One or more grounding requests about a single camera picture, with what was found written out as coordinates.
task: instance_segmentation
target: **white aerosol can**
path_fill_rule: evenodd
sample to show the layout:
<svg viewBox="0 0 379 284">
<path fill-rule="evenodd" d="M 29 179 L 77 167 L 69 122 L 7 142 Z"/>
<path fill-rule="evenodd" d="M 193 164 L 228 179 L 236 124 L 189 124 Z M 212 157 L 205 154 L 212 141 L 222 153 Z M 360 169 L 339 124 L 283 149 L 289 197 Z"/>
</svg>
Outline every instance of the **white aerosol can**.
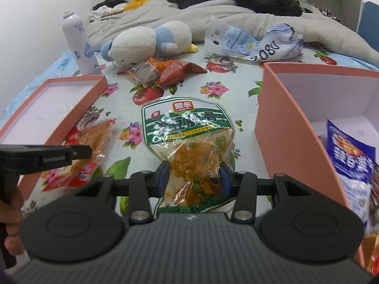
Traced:
<svg viewBox="0 0 379 284">
<path fill-rule="evenodd" d="M 81 74 L 103 75 L 80 17 L 70 10 L 65 11 L 62 30 Z"/>
</svg>

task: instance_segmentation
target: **finger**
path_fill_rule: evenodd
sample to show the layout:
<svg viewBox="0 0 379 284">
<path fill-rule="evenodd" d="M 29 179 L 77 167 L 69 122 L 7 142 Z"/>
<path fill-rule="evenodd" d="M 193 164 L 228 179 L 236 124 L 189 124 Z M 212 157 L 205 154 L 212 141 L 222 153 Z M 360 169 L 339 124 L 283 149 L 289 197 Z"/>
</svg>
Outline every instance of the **finger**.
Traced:
<svg viewBox="0 0 379 284">
<path fill-rule="evenodd" d="M 17 188 L 16 193 L 13 195 L 11 206 L 17 210 L 21 209 L 24 204 L 23 197 L 20 190 Z"/>
<path fill-rule="evenodd" d="M 20 235 L 16 236 L 8 236 L 5 239 L 5 247 L 9 251 L 10 255 L 15 256 L 15 255 L 21 255 L 22 253 L 25 252 L 25 247 L 22 244 Z"/>
<path fill-rule="evenodd" d="M 17 223 L 10 223 L 5 225 L 6 232 L 8 233 L 9 236 L 15 236 L 18 234 L 18 231 L 20 230 L 22 220 Z"/>
<path fill-rule="evenodd" d="M 0 222 L 17 223 L 21 221 L 21 210 L 13 208 L 0 200 Z"/>
</svg>

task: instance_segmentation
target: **floral tablecloth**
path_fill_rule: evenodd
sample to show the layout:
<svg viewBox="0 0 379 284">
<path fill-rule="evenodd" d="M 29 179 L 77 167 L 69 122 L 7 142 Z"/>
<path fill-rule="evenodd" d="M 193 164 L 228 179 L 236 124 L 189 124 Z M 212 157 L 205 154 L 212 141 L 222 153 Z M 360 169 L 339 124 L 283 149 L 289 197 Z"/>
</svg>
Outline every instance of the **floral tablecloth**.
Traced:
<svg viewBox="0 0 379 284">
<path fill-rule="evenodd" d="M 266 166 L 254 134 L 255 120 L 259 106 L 262 85 L 262 64 L 230 59 L 217 54 L 206 54 L 203 45 L 197 53 L 185 53 L 180 59 L 196 63 L 208 72 L 206 74 L 186 75 L 185 80 L 169 89 L 156 87 L 144 89 L 126 73 L 120 72 L 118 66 L 105 62 L 98 54 L 97 59 L 108 81 L 108 88 L 103 95 L 88 108 L 83 119 L 115 118 L 116 123 L 105 150 L 105 160 L 100 165 L 100 173 L 111 172 L 116 178 L 127 178 L 140 170 L 156 170 L 159 159 L 152 154 L 143 142 L 141 130 L 141 107 L 144 103 L 162 96 L 191 96 L 214 101 L 228 112 L 236 128 L 232 148 L 224 161 L 235 171 L 254 172 L 258 177 L 268 178 Z M 305 47 L 303 56 L 288 62 L 326 63 L 351 67 L 370 68 L 371 65 L 346 56 L 327 52 L 325 49 Z M 24 210 L 36 208 L 64 194 L 63 189 L 41 192 L 43 187 L 54 178 L 54 171 L 42 174 L 32 194 L 25 202 Z M 151 198 L 152 209 L 156 209 L 157 198 Z M 270 209 L 266 197 L 259 197 L 257 213 Z M 119 198 L 116 211 L 125 212 L 127 200 Z"/>
</svg>

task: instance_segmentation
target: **gray bedding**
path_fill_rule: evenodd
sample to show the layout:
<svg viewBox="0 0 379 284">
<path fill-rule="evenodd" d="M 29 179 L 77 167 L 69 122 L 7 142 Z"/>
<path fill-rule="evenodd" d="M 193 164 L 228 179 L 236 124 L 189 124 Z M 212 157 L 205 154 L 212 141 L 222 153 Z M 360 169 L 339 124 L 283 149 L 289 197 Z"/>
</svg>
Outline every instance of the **gray bedding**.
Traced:
<svg viewBox="0 0 379 284">
<path fill-rule="evenodd" d="M 215 0 L 180 10 L 166 0 L 151 0 L 136 10 L 95 20 L 87 27 L 92 48 L 100 51 L 108 40 L 135 26 L 157 27 L 171 20 L 185 22 L 191 29 L 193 42 L 204 42 L 204 35 L 211 16 L 222 18 L 228 24 L 245 31 L 260 40 L 268 28 L 287 23 L 302 34 L 305 42 L 317 41 L 329 50 L 358 58 L 379 67 L 379 53 L 358 34 L 326 16 L 304 13 L 301 17 L 283 17 L 256 14 L 238 7 L 231 0 Z"/>
</svg>

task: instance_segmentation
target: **white and blue stuffed animal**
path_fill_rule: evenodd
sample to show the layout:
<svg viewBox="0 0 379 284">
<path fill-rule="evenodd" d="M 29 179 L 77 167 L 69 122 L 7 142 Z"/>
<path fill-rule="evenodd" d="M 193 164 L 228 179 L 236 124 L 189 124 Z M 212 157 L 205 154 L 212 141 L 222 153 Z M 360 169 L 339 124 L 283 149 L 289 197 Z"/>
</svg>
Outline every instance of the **white and blue stuffed animal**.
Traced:
<svg viewBox="0 0 379 284">
<path fill-rule="evenodd" d="M 128 66 L 146 61 L 150 57 L 167 58 L 176 54 L 197 51 L 191 45 L 192 34 L 188 25 L 170 21 L 151 29 L 134 27 L 106 42 L 101 48 L 104 60 Z"/>
</svg>

